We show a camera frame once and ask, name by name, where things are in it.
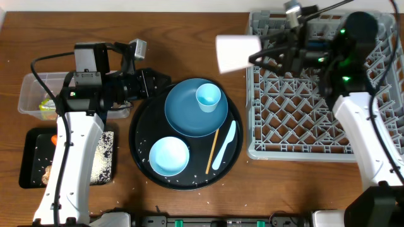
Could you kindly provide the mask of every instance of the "blue cup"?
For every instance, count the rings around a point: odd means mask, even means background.
[[[196,90],[196,100],[199,107],[206,113],[210,113],[216,109],[221,97],[222,92],[220,88],[211,83],[203,84]]]

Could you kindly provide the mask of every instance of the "blue plate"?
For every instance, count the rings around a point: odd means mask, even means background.
[[[196,90],[206,83],[212,82],[207,79],[187,79],[177,84],[165,101],[167,121],[185,136],[207,136],[220,128],[227,117],[227,98],[222,90],[222,97],[214,111],[206,113],[199,107]]]

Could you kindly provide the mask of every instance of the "orange object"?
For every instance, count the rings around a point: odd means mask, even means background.
[[[51,138],[51,140],[52,140],[52,143],[55,144],[55,146],[56,146],[56,143],[57,143],[57,135],[53,135],[52,138]]]

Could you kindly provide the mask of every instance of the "dish rack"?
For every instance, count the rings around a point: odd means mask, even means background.
[[[367,76],[375,86],[389,61],[396,35],[395,19],[387,13],[368,12],[378,22],[377,45],[368,56]],[[350,13],[323,14],[309,22],[312,38],[332,39]],[[285,13],[250,13],[248,35],[288,30]],[[264,48],[272,47],[271,40]],[[404,56],[398,47],[384,86],[376,96],[384,123],[397,152],[404,157]],[[303,70],[300,78],[253,66],[247,69],[247,153],[256,160],[355,162],[340,123],[328,110],[318,90],[316,69]]]

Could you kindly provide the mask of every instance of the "wooden table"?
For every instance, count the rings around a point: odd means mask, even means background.
[[[0,34],[0,225],[30,224],[44,194],[44,189],[18,185],[27,131],[56,125],[17,111],[21,83],[34,58],[73,51],[76,42],[140,38],[148,50],[138,67],[152,67],[174,82],[198,76],[217,80],[245,120],[245,71],[219,75],[215,37],[243,34],[247,19],[247,13],[7,13]],[[112,69],[119,61],[110,55]],[[72,69],[73,57],[37,64],[38,72]],[[214,185],[186,192],[165,189],[147,179],[132,159],[133,112],[109,120],[119,128],[118,165],[114,183],[90,187],[94,215],[114,207],[147,215],[158,206],[170,216],[269,216],[278,210],[345,209],[362,192],[356,164],[256,161],[247,157],[246,143],[233,169]],[[246,121],[243,126],[245,141]]]

